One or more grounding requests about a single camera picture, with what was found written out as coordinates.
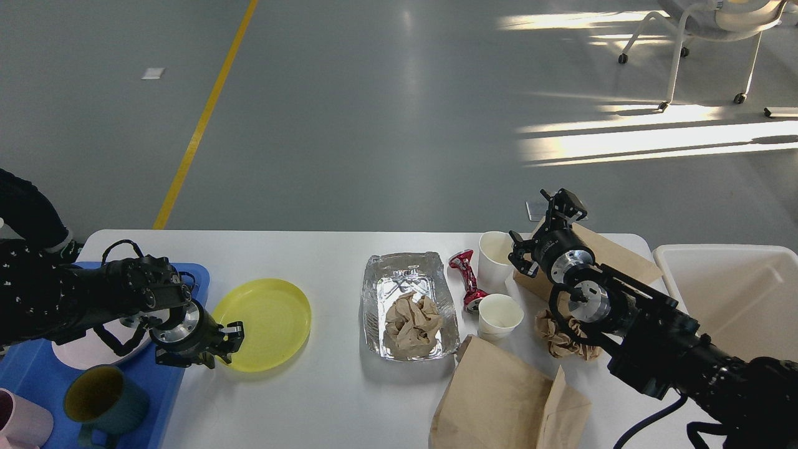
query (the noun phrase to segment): crumpled paper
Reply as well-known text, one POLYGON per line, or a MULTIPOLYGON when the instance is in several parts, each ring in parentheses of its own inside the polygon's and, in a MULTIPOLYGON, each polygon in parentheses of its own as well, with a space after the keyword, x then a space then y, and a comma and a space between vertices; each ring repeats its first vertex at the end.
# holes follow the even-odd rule
POLYGON ((413 292, 399 296, 385 314, 385 330, 398 350, 435 344, 443 319, 429 296, 413 302, 413 292))
MULTIPOLYGON (((586 336, 579 328, 579 321, 573 316, 568 316, 568 326, 578 336, 586 336)), ((590 361, 597 359, 602 354, 602 349, 598 346, 575 343, 569 336, 559 330, 557 321, 549 309, 544 309, 535 316, 535 330, 540 338, 547 341, 549 354, 560 359, 562 357, 576 354, 583 359, 590 361)))

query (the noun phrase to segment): crushed soda can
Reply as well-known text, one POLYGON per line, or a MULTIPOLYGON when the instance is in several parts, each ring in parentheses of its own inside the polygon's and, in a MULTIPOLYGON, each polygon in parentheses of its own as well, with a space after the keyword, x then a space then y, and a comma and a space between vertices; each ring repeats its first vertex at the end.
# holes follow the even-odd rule
POLYGON ((449 266, 456 268, 463 275, 463 282, 465 282, 465 298, 463 299, 463 307, 466 312, 474 313, 479 310, 480 301, 488 295, 484 290, 480 290, 476 286, 476 276, 474 270, 471 268, 471 258, 474 255, 473 249, 466 249, 458 252, 449 259, 449 266))

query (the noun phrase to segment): foil container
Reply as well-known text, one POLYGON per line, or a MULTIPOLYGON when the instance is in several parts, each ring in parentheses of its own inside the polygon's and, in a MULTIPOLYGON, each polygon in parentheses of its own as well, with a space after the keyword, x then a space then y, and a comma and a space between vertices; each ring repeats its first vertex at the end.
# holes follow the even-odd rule
POLYGON ((363 274, 361 302, 365 343, 383 359, 403 362, 441 359, 460 346, 456 309, 437 252, 371 256, 363 274), (423 295, 432 299, 443 319, 435 335, 437 341, 431 348, 400 351, 385 333, 385 314, 397 298, 407 292, 415 293, 413 300, 416 302, 423 295))

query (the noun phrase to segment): white paper cup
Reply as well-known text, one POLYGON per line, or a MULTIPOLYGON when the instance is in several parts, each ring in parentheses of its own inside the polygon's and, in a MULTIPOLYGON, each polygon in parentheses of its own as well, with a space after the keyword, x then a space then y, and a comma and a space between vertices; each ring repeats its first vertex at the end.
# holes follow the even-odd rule
POLYGON ((480 336, 500 340, 523 320, 523 309, 510 296, 494 293, 480 302, 480 336))
POLYGON ((488 293, 506 292, 504 281, 512 273, 507 255, 512 239, 501 231, 488 231, 480 237, 480 261, 476 266, 476 284, 488 293))

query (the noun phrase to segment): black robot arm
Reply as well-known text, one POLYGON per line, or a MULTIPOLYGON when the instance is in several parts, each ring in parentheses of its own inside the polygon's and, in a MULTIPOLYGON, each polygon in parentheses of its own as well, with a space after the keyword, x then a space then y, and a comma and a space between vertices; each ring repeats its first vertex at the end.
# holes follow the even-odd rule
POLYGON ((726 449, 798 447, 798 364, 770 357, 745 362, 716 347, 708 335, 699 336, 699 323, 677 310, 674 298, 595 263, 571 228, 587 215, 573 193, 542 193, 549 202, 545 221, 529 240, 510 231, 508 259, 523 274, 542 271, 553 283, 549 308, 563 332, 605 349, 610 372, 642 394, 662 399, 675 388, 695 400, 721 423, 691 423, 688 434, 696 447, 706 447, 699 431, 727 435, 726 449), (559 312, 562 292, 586 337, 574 334, 559 312))
POLYGON ((130 240, 112 245, 95 269, 52 265, 23 240, 0 242, 0 344, 45 338, 64 344, 93 329, 120 356, 149 332, 156 362, 186 368, 231 362, 243 341, 243 324, 217 324, 192 299, 191 289, 166 257, 145 256, 130 240), (131 244, 137 258, 106 263, 111 248, 131 244), (121 320, 136 328, 125 344, 103 324, 121 320))

